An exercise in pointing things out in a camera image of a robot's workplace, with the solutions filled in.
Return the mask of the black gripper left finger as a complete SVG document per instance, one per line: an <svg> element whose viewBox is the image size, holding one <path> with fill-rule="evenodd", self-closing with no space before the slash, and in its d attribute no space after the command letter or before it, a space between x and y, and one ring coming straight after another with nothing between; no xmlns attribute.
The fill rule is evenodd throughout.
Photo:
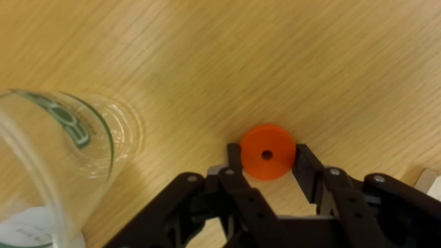
<svg viewBox="0 0 441 248"><path fill-rule="evenodd" d="M218 173L227 211L220 217L227 248L268 248L274 213L242 175L238 144L225 145L227 166Z"/></svg>

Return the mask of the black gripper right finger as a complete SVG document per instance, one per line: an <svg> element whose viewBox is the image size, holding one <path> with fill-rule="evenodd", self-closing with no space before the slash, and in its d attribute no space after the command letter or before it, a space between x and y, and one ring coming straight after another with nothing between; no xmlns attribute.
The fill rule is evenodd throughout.
<svg viewBox="0 0 441 248"><path fill-rule="evenodd" d="M307 201L316 206L316 214L338 224L349 248L381 246L380 229L369 206L341 168L325 167L307 145L300 144L292 174Z"/></svg>

